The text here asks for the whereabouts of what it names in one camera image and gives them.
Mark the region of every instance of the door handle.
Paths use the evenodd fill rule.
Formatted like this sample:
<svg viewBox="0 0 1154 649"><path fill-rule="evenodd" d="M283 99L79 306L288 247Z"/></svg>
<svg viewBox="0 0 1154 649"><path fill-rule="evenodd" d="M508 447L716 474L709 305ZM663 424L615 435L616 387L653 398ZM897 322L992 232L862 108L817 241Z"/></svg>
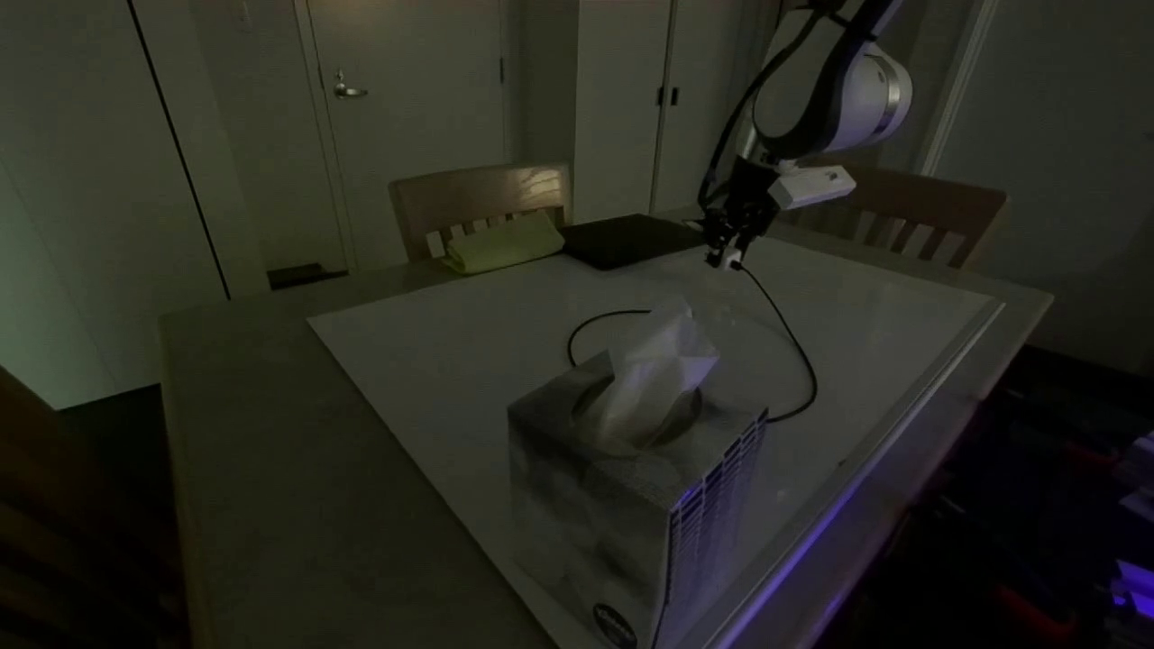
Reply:
<svg viewBox="0 0 1154 649"><path fill-rule="evenodd" d="M332 87L332 94L337 96L337 99L355 99L368 95L368 90L346 85L345 70L337 68L337 83Z"/></svg>

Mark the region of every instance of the white board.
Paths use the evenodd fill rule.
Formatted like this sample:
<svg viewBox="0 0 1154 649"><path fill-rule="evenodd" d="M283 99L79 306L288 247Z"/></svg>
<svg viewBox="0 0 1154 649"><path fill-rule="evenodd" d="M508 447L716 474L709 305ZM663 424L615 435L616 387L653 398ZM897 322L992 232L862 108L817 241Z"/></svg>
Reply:
<svg viewBox="0 0 1154 649"><path fill-rule="evenodd" d="M598 313L682 294L720 351L714 372L744 386L741 397L773 413L809 391L801 360L756 286L703 258L702 249L688 251L601 273L554 256L309 320L562 648L595 640L514 562L505 406L565 371L569 333ZM748 261L805 346L820 393L810 410L767 432L737 566L779 545L779 532L810 527L839 467L864 467L1001 307L986 296L772 239L757 241ZM578 361L604 349L628 318L583 331L574 345Z"/></svg>

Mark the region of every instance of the black cable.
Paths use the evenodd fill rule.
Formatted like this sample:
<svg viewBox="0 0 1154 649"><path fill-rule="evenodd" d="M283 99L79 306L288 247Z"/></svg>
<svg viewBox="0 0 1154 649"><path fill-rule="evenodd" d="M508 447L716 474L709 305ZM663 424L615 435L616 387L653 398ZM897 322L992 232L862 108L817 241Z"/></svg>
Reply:
<svg viewBox="0 0 1154 649"><path fill-rule="evenodd" d="M623 308L621 311L607 311L605 313L599 313L593 318L590 318L589 320L578 324L577 328L574 329L574 333L569 334L569 342L565 343L565 356L569 358L569 366L577 367L577 361L574 360L574 340L577 337L577 334L580 334L582 329L597 322L598 320L604 320L613 315L643 314L649 312L650 309L647 308Z"/></svg>
<svg viewBox="0 0 1154 649"><path fill-rule="evenodd" d="M778 304L773 301L773 298L770 297L770 292L765 290L765 286L762 285L762 283L757 279L757 277L754 276L752 273L749 271L748 268L745 268L744 266L737 266L736 268L742 273L744 273L745 275L748 275L749 278L754 281L754 284L757 284L757 288L762 291L762 294L765 296L765 299L770 301L770 306L772 306L773 312L778 314L778 320L780 320L781 326L786 328L786 334L789 334L789 340L793 342L794 348L797 350L799 356L801 356L801 361L805 364L805 372L809 374L810 393L809 397L805 400L805 403L802 403L801 405L794 408L789 412L769 418L769 423L771 424L777 422L785 422L790 417L801 415L810 405L814 405L815 401L817 401L817 372L814 371L814 364L810 363L809 356L805 353L805 350L801 346L801 343L797 342L797 336L795 336L793 329L789 328L789 322L787 322L786 316L781 314L781 309L778 308ZM623 308L620 311L608 311L605 313L599 313L578 324L577 328L574 329L571 334L569 334L569 341L565 342L565 356L569 358L569 366L577 367L577 360L574 359L574 340L577 338L577 334L579 334L582 329L584 329L589 324L592 324L593 322L597 322L598 320L604 320L606 318L612 318L614 315L629 315L629 314L639 315L649 312L650 309L647 308Z"/></svg>
<svg viewBox="0 0 1154 649"><path fill-rule="evenodd" d="M702 209L706 209L710 202L719 194L718 192L714 192L710 195L710 187L712 187L713 180L717 179L718 164L721 162L721 154L725 152L725 147L729 142L729 136L733 134L734 127L737 126L737 120L741 119L742 109L745 107L749 99L757 94L762 85L765 84L766 80L770 79L770 75L777 72L778 68L786 62L786 59L793 55L797 47L801 47L801 44L809 36L809 32L814 31L814 27L817 25L817 21L824 15L824 12L817 9L810 14L809 20L805 21L805 24L801 28L801 31L797 32L797 36L794 37L789 45L786 45L785 50L774 54L773 58L770 59L770 62L765 64L762 72L757 74L754 81L749 84L749 88L745 89L745 94L741 96L741 100L737 102L736 106L734 106L733 112L729 113L729 119L726 120L725 128L721 129L721 136L718 137L718 143L713 148L713 156L710 158L710 166L705 170L705 177L702 178L702 186L697 191L697 204Z"/></svg>
<svg viewBox="0 0 1154 649"><path fill-rule="evenodd" d="M786 334L789 334L789 340L793 341L794 348L796 348L797 350L797 355L801 356L801 361L805 364L805 372L809 374L809 385L810 385L809 398L807 398L804 403L802 403L797 408L794 408L789 412L778 415L777 417L770 417L769 419L771 424L774 422L785 422L790 417L801 415L810 405L814 405L815 401L817 401L817 372L814 371L814 364L809 361L809 355L805 353L805 350L801 346L801 343L797 342L797 336L793 334L793 329L789 328L789 322L786 321L785 315L781 315L781 309L778 308L778 304L773 301L773 298L770 297L770 292L765 290L765 286L762 285L762 283L757 279L757 277L752 273L749 271L748 268L745 268L744 266L737 266L736 268L737 270L741 270L745 275L749 275L749 278L752 279L755 284L757 284L757 288L762 291L762 294L765 296L765 299L770 301L770 306L772 306L773 312L778 314L778 320L780 320L781 326L786 328Z"/></svg>

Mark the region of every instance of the black laptop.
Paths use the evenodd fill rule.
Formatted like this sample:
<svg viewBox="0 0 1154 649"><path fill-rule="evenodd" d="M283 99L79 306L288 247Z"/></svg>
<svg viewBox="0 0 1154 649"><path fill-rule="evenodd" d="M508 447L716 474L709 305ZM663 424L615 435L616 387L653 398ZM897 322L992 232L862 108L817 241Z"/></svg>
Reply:
<svg viewBox="0 0 1154 649"><path fill-rule="evenodd" d="M612 270L702 246L702 233L674 221L631 214L561 229L564 253L598 270Z"/></svg>

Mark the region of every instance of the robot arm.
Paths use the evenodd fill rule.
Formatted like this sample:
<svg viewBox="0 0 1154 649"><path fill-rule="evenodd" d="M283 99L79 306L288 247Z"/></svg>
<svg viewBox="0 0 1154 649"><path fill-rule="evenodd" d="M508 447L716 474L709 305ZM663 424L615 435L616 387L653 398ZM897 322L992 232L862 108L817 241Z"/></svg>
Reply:
<svg viewBox="0 0 1154 649"><path fill-rule="evenodd" d="M913 84L874 42L899 3L815 0L784 16L765 68L730 115L698 194L712 266L740 263L779 211L854 187L841 167L800 169L794 161L874 143L900 126ZM739 120L730 178L712 189L712 174ZM715 207L721 195L725 201ZM733 239L735 249L727 252Z"/></svg>

